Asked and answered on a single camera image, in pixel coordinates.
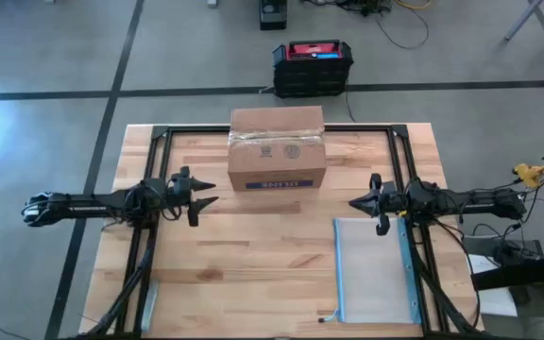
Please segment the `yellow clamp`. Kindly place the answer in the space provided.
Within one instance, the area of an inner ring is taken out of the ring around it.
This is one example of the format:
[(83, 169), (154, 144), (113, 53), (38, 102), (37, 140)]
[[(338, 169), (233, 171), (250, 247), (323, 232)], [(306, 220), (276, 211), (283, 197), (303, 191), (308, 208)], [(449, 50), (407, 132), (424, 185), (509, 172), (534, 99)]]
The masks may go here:
[(518, 180), (524, 183), (530, 189), (540, 187), (541, 180), (544, 176), (544, 165), (529, 165), (520, 163), (516, 165), (513, 174), (518, 177)]

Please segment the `black beam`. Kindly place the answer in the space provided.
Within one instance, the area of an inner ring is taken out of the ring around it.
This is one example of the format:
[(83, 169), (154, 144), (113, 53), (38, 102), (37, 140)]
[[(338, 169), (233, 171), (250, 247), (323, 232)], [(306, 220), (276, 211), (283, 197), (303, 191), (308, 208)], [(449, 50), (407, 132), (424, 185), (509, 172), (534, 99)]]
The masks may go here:
[(544, 259), (471, 275), (477, 291), (544, 282)]

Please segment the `black and red tool case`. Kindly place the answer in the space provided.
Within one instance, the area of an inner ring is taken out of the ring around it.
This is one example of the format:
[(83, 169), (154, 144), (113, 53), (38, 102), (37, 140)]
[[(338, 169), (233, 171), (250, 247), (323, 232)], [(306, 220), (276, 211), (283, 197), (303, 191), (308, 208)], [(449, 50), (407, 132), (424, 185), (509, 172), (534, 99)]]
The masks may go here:
[(337, 96), (353, 64), (351, 47), (340, 40), (282, 44), (273, 51), (273, 88), (279, 98)]

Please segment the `black box device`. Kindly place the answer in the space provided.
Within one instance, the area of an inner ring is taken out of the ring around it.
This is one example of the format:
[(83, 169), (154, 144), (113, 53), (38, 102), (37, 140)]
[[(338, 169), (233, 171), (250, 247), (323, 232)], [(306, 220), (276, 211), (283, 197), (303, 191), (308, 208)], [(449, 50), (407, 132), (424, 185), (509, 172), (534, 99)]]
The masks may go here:
[(260, 30), (287, 27), (287, 0), (259, 0)]

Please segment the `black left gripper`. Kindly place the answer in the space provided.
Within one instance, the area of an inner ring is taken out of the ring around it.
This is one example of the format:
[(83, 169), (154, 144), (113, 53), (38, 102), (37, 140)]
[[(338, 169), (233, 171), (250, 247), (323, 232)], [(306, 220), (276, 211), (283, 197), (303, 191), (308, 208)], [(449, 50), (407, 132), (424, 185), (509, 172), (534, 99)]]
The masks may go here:
[(215, 184), (191, 177), (188, 166), (182, 166), (178, 173), (171, 176), (170, 182), (172, 186), (168, 190), (169, 210), (178, 218), (181, 208), (186, 207), (189, 226), (197, 227), (199, 222), (198, 214), (214, 203), (218, 196), (193, 199), (193, 191), (208, 190), (214, 188)]

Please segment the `grey metal legs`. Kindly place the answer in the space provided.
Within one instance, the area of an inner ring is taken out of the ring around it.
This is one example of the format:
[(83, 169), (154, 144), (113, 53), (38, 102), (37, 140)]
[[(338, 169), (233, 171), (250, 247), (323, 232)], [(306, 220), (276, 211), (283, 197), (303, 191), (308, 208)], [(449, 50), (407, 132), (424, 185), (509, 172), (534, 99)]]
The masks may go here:
[(515, 23), (506, 32), (504, 39), (506, 41), (512, 40), (543, 2), (544, 0), (531, 0), (527, 8), (521, 13)]

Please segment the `mesh zip pouch blue trim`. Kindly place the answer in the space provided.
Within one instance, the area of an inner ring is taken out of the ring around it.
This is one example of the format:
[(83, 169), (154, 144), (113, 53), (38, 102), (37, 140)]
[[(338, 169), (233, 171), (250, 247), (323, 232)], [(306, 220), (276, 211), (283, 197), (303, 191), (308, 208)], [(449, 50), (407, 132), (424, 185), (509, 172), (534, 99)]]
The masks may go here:
[(376, 218), (333, 220), (337, 308), (321, 323), (422, 323), (406, 226), (401, 218), (389, 222), (380, 236)]

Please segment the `white paper sheet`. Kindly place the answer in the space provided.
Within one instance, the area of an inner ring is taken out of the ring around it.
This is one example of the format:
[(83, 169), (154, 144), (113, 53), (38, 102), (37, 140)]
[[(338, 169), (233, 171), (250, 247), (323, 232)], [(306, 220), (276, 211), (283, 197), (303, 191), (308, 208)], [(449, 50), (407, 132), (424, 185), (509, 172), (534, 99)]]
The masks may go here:
[[(483, 255), (469, 254), (468, 258), (472, 264), (472, 273), (498, 269), (498, 265)], [(479, 290), (481, 298), (481, 313), (483, 315), (512, 316), (518, 315), (517, 306), (512, 294), (507, 288), (493, 288), (488, 290)]]

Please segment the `black aluminium table frame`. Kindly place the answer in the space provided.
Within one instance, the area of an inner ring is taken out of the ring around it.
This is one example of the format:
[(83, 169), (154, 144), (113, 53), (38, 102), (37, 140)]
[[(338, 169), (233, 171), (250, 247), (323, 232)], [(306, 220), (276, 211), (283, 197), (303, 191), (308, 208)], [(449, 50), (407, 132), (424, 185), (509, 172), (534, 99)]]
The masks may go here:
[(414, 166), (444, 181), (428, 123), (330, 124), (329, 165), (318, 189), (236, 192), (226, 125), (169, 125), (168, 169), (188, 166), (211, 184), (199, 216), (162, 221), (151, 276), (160, 286), (146, 340), (422, 340), (418, 325), (326, 322), (337, 304), (332, 221), (357, 217), (349, 201), (369, 176)]

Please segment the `grey power box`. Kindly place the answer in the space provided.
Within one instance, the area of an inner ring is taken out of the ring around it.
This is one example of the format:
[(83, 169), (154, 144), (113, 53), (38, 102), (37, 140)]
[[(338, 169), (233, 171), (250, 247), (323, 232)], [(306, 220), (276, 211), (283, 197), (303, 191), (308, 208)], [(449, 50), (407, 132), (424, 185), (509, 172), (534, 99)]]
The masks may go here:
[(466, 237), (464, 245), (468, 253), (486, 256), (498, 266), (524, 264), (544, 257), (538, 241)]

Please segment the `brown cardboard box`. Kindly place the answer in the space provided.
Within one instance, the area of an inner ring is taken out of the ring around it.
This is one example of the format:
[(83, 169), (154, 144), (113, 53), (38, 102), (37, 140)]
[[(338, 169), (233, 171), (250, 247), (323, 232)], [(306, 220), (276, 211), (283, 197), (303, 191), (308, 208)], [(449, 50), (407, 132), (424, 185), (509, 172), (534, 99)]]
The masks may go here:
[(320, 106), (235, 109), (228, 175), (235, 191), (318, 188), (326, 174)]

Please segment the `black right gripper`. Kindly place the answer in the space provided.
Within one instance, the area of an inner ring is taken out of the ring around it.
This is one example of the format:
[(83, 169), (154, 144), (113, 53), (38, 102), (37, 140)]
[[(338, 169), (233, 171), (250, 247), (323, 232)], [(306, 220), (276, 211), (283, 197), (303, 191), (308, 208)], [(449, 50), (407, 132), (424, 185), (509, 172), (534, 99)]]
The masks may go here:
[(393, 181), (382, 181), (382, 176), (373, 173), (369, 181), (370, 191), (348, 202), (350, 207), (376, 217), (378, 222), (376, 232), (378, 236), (385, 236), (390, 229), (387, 212), (395, 210), (393, 200), (396, 197), (396, 186)]

